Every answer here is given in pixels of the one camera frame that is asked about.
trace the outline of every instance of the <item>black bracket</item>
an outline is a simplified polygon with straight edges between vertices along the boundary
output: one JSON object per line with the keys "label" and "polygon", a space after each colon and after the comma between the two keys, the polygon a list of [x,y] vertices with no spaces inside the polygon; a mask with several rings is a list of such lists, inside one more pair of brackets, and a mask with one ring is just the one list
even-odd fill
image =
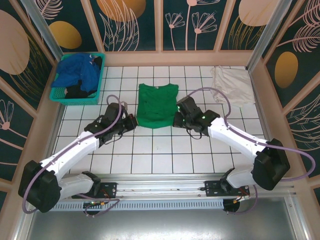
{"label": "black bracket", "polygon": [[[241,189],[247,193],[248,195],[250,195],[250,191],[248,186],[242,186]],[[223,190],[221,188],[221,181],[220,180],[216,180],[216,181],[205,181],[204,182],[204,187],[200,188],[200,190],[205,191],[205,195],[207,197],[236,197],[239,195],[242,195],[243,192],[241,192],[241,190],[239,190],[238,188],[232,188],[229,193],[225,192],[225,190]]]}
{"label": "black bracket", "polygon": [[[116,182],[101,182],[100,189],[96,195],[92,194],[92,192],[84,193],[83,195],[95,198],[95,199],[115,199],[117,195],[117,183]],[[82,199],[83,197],[78,195],[73,195],[72,199]]]}

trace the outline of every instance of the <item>orange circle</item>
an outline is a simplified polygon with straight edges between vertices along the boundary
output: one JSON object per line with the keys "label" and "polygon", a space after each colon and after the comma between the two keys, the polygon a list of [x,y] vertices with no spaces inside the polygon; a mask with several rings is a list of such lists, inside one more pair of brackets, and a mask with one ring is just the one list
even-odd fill
{"label": "orange circle", "polygon": [[275,64],[274,76],[276,84],[285,89],[295,80],[298,72],[298,59],[289,51],[282,53]]}
{"label": "orange circle", "polygon": [[97,0],[96,2],[101,11],[116,22],[131,21],[133,16],[130,14],[130,9],[136,18],[139,18],[146,9],[146,0]]}

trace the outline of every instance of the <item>metal floor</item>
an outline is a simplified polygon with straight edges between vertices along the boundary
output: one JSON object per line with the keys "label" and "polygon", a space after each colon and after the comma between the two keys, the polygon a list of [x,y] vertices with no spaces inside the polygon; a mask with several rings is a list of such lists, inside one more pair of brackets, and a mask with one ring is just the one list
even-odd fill
{"label": "metal floor", "polygon": [[296,236],[284,199],[261,198],[254,211],[243,215],[227,215],[221,209],[117,210],[97,218],[80,211],[37,212],[27,239],[295,240]]}

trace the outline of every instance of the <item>dark green wall panel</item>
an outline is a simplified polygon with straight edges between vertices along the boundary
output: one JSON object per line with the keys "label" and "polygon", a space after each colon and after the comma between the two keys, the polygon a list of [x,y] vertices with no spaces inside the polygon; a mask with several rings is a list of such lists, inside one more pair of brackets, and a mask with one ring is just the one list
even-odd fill
{"label": "dark green wall panel", "polygon": [[0,112],[0,178],[11,181],[34,119],[2,90]]}
{"label": "dark green wall panel", "polygon": [[198,1],[197,5],[189,7],[185,0],[164,0],[163,50],[185,51],[186,39],[189,51],[213,50],[225,6],[226,1]]}
{"label": "dark green wall panel", "polygon": [[44,45],[46,46],[46,49],[48,49],[50,55],[52,56],[53,59],[56,59],[56,57],[53,55],[53,53],[51,52],[49,46],[47,45],[46,41],[42,38],[41,33],[39,32],[39,30],[37,29],[34,21],[32,21],[32,19],[30,18],[30,16],[27,13],[27,10],[25,9],[24,5],[22,4],[21,0],[18,1],[18,3],[20,4],[22,10],[24,11],[25,15],[28,17],[30,23],[32,24],[33,28],[35,29],[35,31],[38,33],[39,37],[41,37],[42,42],[44,43]]}
{"label": "dark green wall panel", "polygon": [[106,52],[156,50],[154,0],[132,1],[131,5],[125,8],[119,0],[100,0],[100,2],[106,4],[106,9],[112,9],[107,16],[99,7],[97,0],[90,0]]}
{"label": "dark green wall panel", "polygon": [[239,17],[241,0],[236,0],[221,50],[253,50],[265,29],[263,26],[248,26]]}
{"label": "dark green wall panel", "polygon": [[13,62],[10,62],[10,64],[16,68],[17,64],[21,63],[20,59],[25,59],[26,52],[29,52],[29,61],[27,62],[26,68],[21,73],[17,74],[18,72],[15,71],[14,74],[12,71],[10,72],[7,69],[1,69],[0,67],[0,77],[17,91],[32,107],[37,109],[47,84],[52,65],[8,0],[1,2],[0,11],[3,11],[1,12],[1,15],[5,18],[1,21],[12,21],[15,19],[18,21],[20,27],[19,30],[16,31],[10,28],[6,29],[7,32],[2,30],[1,34],[3,34],[3,36],[8,36],[7,39],[2,38],[2,41],[11,41],[14,49],[20,49],[20,46],[15,45],[20,44],[21,40],[17,39],[16,43],[15,39],[11,38],[12,34],[18,34],[21,38],[27,39],[29,45],[29,50],[23,49],[24,52],[15,50],[14,52],[9,53],[11,58],[12,56],[16,56],[15,59],[13,59]]}
{"label": "dark green wall panel", "polygon": [[312,2],[304,2],[266,63],[283,107],[320,71],[320,7],[309,11]]}
{"label": "dark green wall panel", "polygon": [[315,188],[313,191],[314,191],[316,199],[318,200],[318,204],[320,206],[320,187]]}
{"label": "dark green wall panel", "polygon": [[[310,154],[315,162],[315,170],[309,177],[320,174],[320,85],[307,95],[287,115],[293,138],[298,149]],[[310,160],[302,156],[305,169],[311,168]]]}
{"label": "dark green wall panel", "polygon": [[5,191],[0,191],[0,212],[5,203],[7,193]]}
{"label": "dark green wall panel", "polygon": [[[36,3],[38,7],[43,10],[40,2],[46,2],[44,0],[37,0]],[[52,5],[52,10],[46,10],[42,14],[45,16],[45,21],[49,25],[60,21],[60,25],[57,28],[65,28],[67,24],[72,25],[80,34],[81,43],[76,48],[61,47],[63,52],[97,52],[97,46],[92,35],[89,23],[85,11],[82,7],[80,0],[60,0],[55,1],[56,3]],[[65,36],[61,36],[64,42],[71,41],[75,38],[74,34],[69,34],[68,31],[65,32]]]}

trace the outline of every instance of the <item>cable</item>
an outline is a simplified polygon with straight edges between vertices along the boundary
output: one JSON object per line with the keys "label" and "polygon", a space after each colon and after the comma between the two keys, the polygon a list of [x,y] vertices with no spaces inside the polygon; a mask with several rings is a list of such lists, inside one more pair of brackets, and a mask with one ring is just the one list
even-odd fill
{"label": "cable", "polygon": [[188,96],[191,96],[192,94],[194,94],[194,93],[196,93],[196,92],[198,92],[198,91],[201,91],[201,90],[213,90],[213,91],[218,92],[219,94],[221,94],[221,95],[224,97],[224,99],[226,100],[226,102],[227,102],[227,104],[228,104],[228,108],[229,108],[228,113],[227,113],[227,114],[225,115],[225,117],[224,117],[224,124],[225,124],[225,126],[226,126],[230,131],[232,131],[233,133],[239,135],[240,137],[242,137],[242,138],[244,138],[244,139],[246,139],[246,140],[248,140],[248,141],[250,141],[250,142],[252,142],[252,143],[254,143],[254,144],[257,144],[257,145],[260,145],[260,146],[264,146],[264,147],[267,147],[267,148],[272,148],[272,149],[279,149],[279,150],[284,150],[284,151],[291,151],[291,152],[294,152],[294,153],[301,154],[301,155],[303,155],[303,156],[305,156],[305,157],[307,157],[307,158],[310,159],[312,166],[311,166],[311,168],[309,169],[309,171],[307,171],[305,174],[303,174],[303,175],[301,175],[301,176],[296,176],[296,177],[281,179],[280,181],[282,181],[282,182],[291,182],[291,181],[295,181],[295,180],[300,180],[300,179],[303,179],[303,178],[309,176],[309,175],[315,170],[315,168],[316,168],[316,161],[315,161],[315,159],[314,159],[310,154],[308,154],[308,153],[306,153],[306,152],[304,152],[304,151],[298,150],[298,149],[293,149],[293,148],[283,147],[283,146],[275,146],[275,145],[271,145],[271,144],[267,144],[267,143],[263,143],[263,142],[256,141],[256,140],[251,139],[250,137],[245,136],[245,135],[241,134],[240,132],[234,130],[232,127],[230,127],[230,126],[229,126],[229,123],[227,122],[227,118],[228,118],[229,115],[231,114],[231,104],[230,104],[230,101],[229,101],[229,99],[227,98],[227,96],[226,96],[223,92],[221,92],[220,90],[218,90],[218,89],[216,89],[216,88],[213,88],[213,87],[208,87],[208,86],[206,86],[206,87],[201,87],[201,88],[199,88],[199,89],[197,89],[197,90],[192,91]]}
{"label": "cable", "polygon": [[253,188],[254,188],[254,191],[255,191],[255,199],[254,199],[254,204],[251,208],[249,208],[248,210],[245,210],[245,211],[241,211],[241,212],[227,212],[227,214],[233,214],[233,215],[242,215],[242,214],[247,214],[249,212],[251,212],[257,205],[257,202],[258,202],[258,190],[257,190],[257,187],[256,185],[253,185]]}
{"label": "cable", "polygon": [[109,96],[106,98],[106,102],[107,102],[107,103],[108,103],[108,100],[109,100],[110,97],[114,97],[114,98],[118,101],[118,103],[119,103],[119,112],[118,112],[118,115],[116,116],[114,122],[111,123],[111,125],[108,126],[106,129],[104,129],[104,130],[102,130],[102,131],[99,131],[99,132],[97,132],[97,133],[95,133],[95,134],[86,136],[86,137],[80,139],[79,141],[73,143],[72,145],[68,146],[65,150],[63,150],[63,151],[60,152],[57,156],[55,156],[47,165],[45,165],[40,171],[38,171],[38,172],[34,175],[34,177],[33,177],[32,180],[30,181],[30,183],[29,183],[28,187],[26,188],[25,193],[24,193],[24,195],[23,195],[22,210],[23,210],[24,213],[26,213],[26,214],[33,214],[35,211],[38,210],[37,208],[35,208],[35,209],[31,210],[31,211],[28,211],[28,210],[27,210],[27,208],[26,208],[27,197],[28,197],[28,194],[29,194],[29,191],[30,191],[32,185],[35,183],[35,181],[37,180],[37,178],[38,178],[49,166],[51,166],[52,164],[54,164],[62,155],[64,155],[65,153],[67,153],[67,152],[68,152],[69,150],[71,150],[74,146],[82,143],[83,141],[85,141],[85,140],[87,140],[87,139],[89,139],[89,138],[93,138],[93,137],[95,137],[95,136],[97,136],[97,135],[101,135],[101,134],[105,133],[106,131],[110,130],[110,129],[117,123],[117,121],[120,119],[120,117],[121,117],[121,112],[122,112],[122,105],[121,105],[120,99],[119,99],[117,96],[111,94],[111,95],[109,95]]}
{"label": "cable", "polygon": [[113,140],[113,141],[106,142],[104,145],[108,145],[108,144],[114,143],[114,142],[116,142],[116,141],[119,141],[119,140],[122,138],[122,136],[123,136],[123,134],[121,134],[121,136],[120,136],[118,139]]}
{"label": "cable", "polygon": [[190,128],[186,128],[185,130],[186,130],[186,133],[189,134],[189,136],[192,137],[195,140],[200,140],[202,138],[202,133],[201,132],[200,132],[200,137],[199,138],[195,138],[194,136],[192,136]]}
{"label": "cable", "polygon": [[243,194],[250,196],[250,194],[248,194],[247,192],[245,192],[241,187],[238,188]]}
{"label": "cable", "polygon": [[[77,195],[80,196],[80,197],[82,197],[82,198],[85,198],[85,199],[90,199],[90,200],[93,200],[93,201],[96,201],[96,202],[97,202],[97,201],[100,202],[100,199],[98,199],[98,198],[89,197],[89,196],[86,196],[86,195],[83,195],[83,194],[77,194]],[[85,215],[86,215],[87,217],[90,217],[90,218],[95,218],[95,217],[98,217],[98,216],[100,216],[100,215],[102,215],[102,214],[106,214],[107,212],[109,212],[112,208],[114,208],[114,207],[120,202],[120,199],[114,198],[114,199],[109,199],[107,203],[104,202],[104,204],[108,204],[108,203],[114,202],[114,201],[116,201],[116,203],[114,203],[113,205],[111,205],[110,207],[108,207],[106,210],[100,211],[100,212],[98,212],[98,213],[95,214],[95,215],[90,215],[90,214],[87,212],[88,208],[92,207],[91,205],[88,205],[88,206],[85,207],[84,213],[85,213]]]}
{"label": "cable", "polygon": [[101,189],[101,192],[103,192],[103,193],[104,193],[104,195],[105,195],[105,199],[107,199],[107,197],[108,197],[108,199],[109,199],[109,200],[111,199],[111,198],[110,198],[110,196],[108,195],[108,193],[106,192],[106,190]]}

